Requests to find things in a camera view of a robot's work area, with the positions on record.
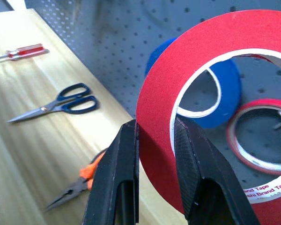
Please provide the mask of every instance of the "red tape roll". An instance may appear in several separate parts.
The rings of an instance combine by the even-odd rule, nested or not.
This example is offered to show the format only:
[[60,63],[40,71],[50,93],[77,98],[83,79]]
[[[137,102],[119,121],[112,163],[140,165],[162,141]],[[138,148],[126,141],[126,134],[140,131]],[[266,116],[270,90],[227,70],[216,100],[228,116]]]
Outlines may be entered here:
[[257,110],[257,109],[274,109],[281,112],[281,100],[266,98],[266,99],[255,100],[243,105],[240,109],[238,109],[238,111],[230,119],[227,125],[226,128],[227,141],[234,154],[249,167],[264,173],[281,175],[281,164],[266,162],[250,155],[248,152],[246,152],[243,149],[243,147],[237,141],[235,128],[238,119],[243,114],[251,110]]
[[[183,207],[172,150],[178,105],[205,69],[239,55],[265,58],[281,67],[281,12],[239,11],[200,23],[163,52],[143,84],[136,111],[140,159],[156,190],[180,212]],[[280,204],[281,198],[254,204],[263,225],[281,225]]]

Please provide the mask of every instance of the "red screwdriver handle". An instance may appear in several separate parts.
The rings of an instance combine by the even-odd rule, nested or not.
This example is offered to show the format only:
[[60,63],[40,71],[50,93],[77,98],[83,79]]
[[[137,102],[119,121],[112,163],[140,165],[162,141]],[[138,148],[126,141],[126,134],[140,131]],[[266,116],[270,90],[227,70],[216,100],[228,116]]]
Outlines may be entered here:
[[42,44],[30,45],[26,47],[17,48],[14,51],[7,51],[7,56],[11,60],[17,60],[19,58],[28,57],[31,55],[45,52],[46,49]]

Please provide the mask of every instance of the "wooden table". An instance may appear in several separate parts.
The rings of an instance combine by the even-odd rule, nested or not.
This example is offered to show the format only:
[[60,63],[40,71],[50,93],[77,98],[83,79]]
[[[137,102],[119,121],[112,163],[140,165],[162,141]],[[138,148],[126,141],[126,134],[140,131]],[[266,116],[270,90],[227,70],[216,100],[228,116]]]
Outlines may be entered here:
[[[42,43],[50,53],[0,61],[0,225],[78,225],[88,191],[48,213],[43,208],[108,147],[130,115],[32,9],[0,13],[0,55]],[[5,121],[52,101],[83,82],[98,110],[48,114],[18,124]],[[140,224],[186,224],[155,191],[140,168]]]

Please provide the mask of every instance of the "white tape edge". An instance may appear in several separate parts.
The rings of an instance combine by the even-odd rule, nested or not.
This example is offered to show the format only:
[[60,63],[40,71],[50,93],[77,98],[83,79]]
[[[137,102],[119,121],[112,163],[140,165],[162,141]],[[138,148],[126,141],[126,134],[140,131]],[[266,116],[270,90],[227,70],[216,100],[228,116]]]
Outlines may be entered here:
[[251,204],[264,203],[281,197],[281,176],[267,184],[244,189]]
[[[268,49],[260,49],[260,48],[241,49],[241,50],[231,51],[231,52],[225,53],[223,55],[219,55],[219,56],[215,57],[214,59],[210,60],[209,62],[205,63],[196,72],[194,72],[194,74],[188,79],[188,81],[184,84],[180,93],[178,94],[177,99],[176,99],[173,109],[172,109],[171,117],[170,117],[170,143],[171,143],[171,147],[172,147],[172,151],[173,151],[174,155],[175,155],[175,151],[174,151],[175,118],[176,118],[177,110],[178,110],[179,104],[181,102],[181,99],[182,99],[184,93],[186,92],[186,90],[188,89],[188,87],[193,83],[193,81],[200,74],[202,74],[205,70],[209,69],[215,63],[231,59],[235,56],[246,55],[246,54],[262,54],[265,56],[269,55],[269,56],[274,56],[278,59],[281,59],[281,52],[268,50]],[[273,182],[274,184],[279,184],[280,183],[280,180],[278,180],[279,178],[281,178],[281,176],[278,177],[277,179],[274,179],[271,182]],[[274,194],[274,192],[269,192],[268,194],[258,196],[257,199],[253,199],[253,198],[252,199],[248,198],[248,199],[249,199],[250,203],[261,203],[261,202],[267,202],[267,201],[270,201],[270,200],[273,200],[273,199],[276,199],[279,197],[281,197],[281,192],[280,193],[276,192],[275,194]]]
[[210,107],[209,109],[206,109],[204,111],[199,111],[199,112],[193,112],[193,111],[178,107],[177,114],[179,114],[181,116],[185,116],[187,118],[201,118],[201,117],[205,117],[205,116],[212,114],[217,109],[217,107],[219,106],[221,99],[222,99],[221,85],[220,85],[220,82],[217,79],[216,75],[214,74],[214,72],[210,68],[208,68],[207,71],[212,76],[212,78],[215,82],[215,85],[216,85],[216,89],[217,89],[217,98],[216,98],[215,104],[212,107]]

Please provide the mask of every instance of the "pegboard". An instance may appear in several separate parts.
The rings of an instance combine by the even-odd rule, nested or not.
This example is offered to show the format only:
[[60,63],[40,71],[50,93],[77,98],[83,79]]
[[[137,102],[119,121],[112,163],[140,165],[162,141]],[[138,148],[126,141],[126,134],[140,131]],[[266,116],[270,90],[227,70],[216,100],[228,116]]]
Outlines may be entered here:
[[[35,8],[135,117],[146,63],[156,47],[206,19],[227,12],[259,8],[281,11],[281,0],[26,0],[26,6]],[[279,68],[252,58],[233,60],[241,73],[242,104],[258,98],[281,98]],[[187,90],[180,106],[202,110],[215,98],[215,85],[204,74]],[[260,159],[281,162],[281,129],[273,130],[280,121],[277,112],[270,110],[249,113],[237,128],[240,143]],[[275,178],[252,170],[234,156],[226,141],[225,127],[223,124],[206,132],[231,163],[243,188]]]

